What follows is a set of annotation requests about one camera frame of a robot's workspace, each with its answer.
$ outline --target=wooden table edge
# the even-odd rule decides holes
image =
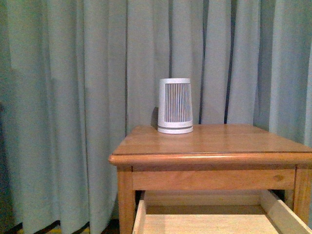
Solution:
[[[179,164],[312,164],[311,152],[138,154],[109,157],[115,166]]]

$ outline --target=table leg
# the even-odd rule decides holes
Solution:
[[[293,211],[306,224],[309,221],[312,169],[309,165],[298,165],[296,169]]]
[[[131,234],[135,219],[135,191],[132,189],[132,168],[118,168],[118,204],[120,234]]]

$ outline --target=drawer front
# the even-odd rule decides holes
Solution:
[[[294,169],[132,172],[134,190],[294,189]]]
[[[269,191],[224,191],[224,205],[197,206],[196,194],[173,191],[173,199],[181,206],[167,206],[172,191],[146,191],[142,197],[133,234],[312,234],[311,229],[300,220],[281,200]],[[241,205],[229,200],[242,192]],[[205,191],[206,200],[215,200],[220,192]]]

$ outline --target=floor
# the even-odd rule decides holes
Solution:
[[[47,228],[36,232],[35,234],[61,234],[61,228],[59,221],[54,222]],[[22,224],[19,224],[12,228],[11,230],[5,232],[5,234],[23,234]],[[86,224],[80,230],[74,232],[73,234],[90,234],[89,224]],[[119,234],[119,220],[112,219],[108,224],[107,228],[102,231],[101,234]]]

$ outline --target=tabletop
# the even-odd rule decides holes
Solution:
[[[170,135],[137,126],[110,156],[116,165],[312,164],[312,148],[247,124],[195,125]]]

